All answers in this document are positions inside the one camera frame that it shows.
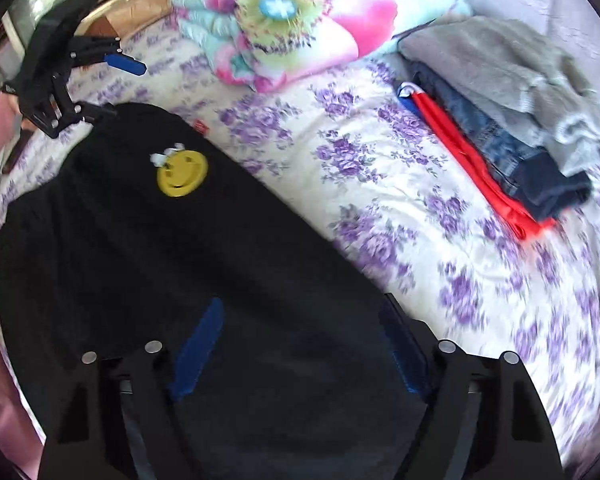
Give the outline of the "black pants with smiley patch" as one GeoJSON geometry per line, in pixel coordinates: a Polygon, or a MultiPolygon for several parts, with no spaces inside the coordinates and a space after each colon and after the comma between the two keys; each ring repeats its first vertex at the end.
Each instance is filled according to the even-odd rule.
{"type": "Polygon", "coordinates": [[[182,118],[115,109],[0,229],[40,477],[468,478],[468,383],[407,390],[385,294],[182,118]],[[174,360],[214,297],[222,334],[175,402],[174,360]]]}

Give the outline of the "folded colourful floral blanket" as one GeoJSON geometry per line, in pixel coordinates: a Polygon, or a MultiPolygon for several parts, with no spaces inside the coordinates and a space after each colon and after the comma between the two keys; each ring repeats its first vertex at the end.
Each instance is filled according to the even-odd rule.
{"type": "Polygon", "coordinates": [[[171,0],[181,33],[226,84],[268,93],[391,51],[414,30],[469,16],[465,0],[171,0]]]}

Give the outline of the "folded red garment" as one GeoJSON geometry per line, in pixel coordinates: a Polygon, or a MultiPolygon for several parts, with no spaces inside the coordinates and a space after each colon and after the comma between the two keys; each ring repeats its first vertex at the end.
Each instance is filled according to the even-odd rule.
{"type": "Polygon", "coordinates": [[[396,96],[413,102],[413,106],[419,110],[431,131],[465,170],[494,212],[508,225],[518,240],[535,237],[556,224],[554,219],[535,221],[522,203],[502,191],[492,178],[481,155],[458,130],[448,114],[417,84],[400,84],[396,96]]]}

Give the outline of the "folded blue jeans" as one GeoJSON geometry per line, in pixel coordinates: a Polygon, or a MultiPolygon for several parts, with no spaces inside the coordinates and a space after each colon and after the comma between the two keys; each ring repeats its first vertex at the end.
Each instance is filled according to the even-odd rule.
{"type": "Polygon", "coordinates": [[[556,219],[566,209],[583,205],[591,196],[586,172],[564,176],[545,148],[530,148],[421,62],[408,62],[412,81],[456,123],[482,156],[502,191],[521,203],[541,222],[556,219]]]}

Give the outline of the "purple floral bed sheet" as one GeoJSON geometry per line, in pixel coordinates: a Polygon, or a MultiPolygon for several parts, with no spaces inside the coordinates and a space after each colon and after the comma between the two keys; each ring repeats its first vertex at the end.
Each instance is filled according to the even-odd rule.
{"type": "MultiPolygon", "coordinates": [[[[583,479],[600,462],[600,166],[583,205],[518,238],[393,86],[388,54],[331,68],[284,91],[223,84],[168,20],[125,41],[133,76],[94,67],[70,93],[182,118],[258,179],[437,341],[460,349],[437,382],[467,382],[476,401],[471,479],[583,479]]],[[[96,125],[38,133],[0,185],[8,205],[48,182],[96,125]]],[[[37,436],[9,364],[0,362],[37,436]]]]}

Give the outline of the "folded grey sweater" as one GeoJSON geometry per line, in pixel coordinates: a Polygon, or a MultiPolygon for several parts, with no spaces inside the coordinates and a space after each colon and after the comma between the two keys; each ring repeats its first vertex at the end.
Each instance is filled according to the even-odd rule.
{"type": "Polygon", "coordinates": [[[514,138],[552,156],[567,177],[600,164],[600,99],[574,58],[516,20],[429,25],[400,40],[514,138]]]}

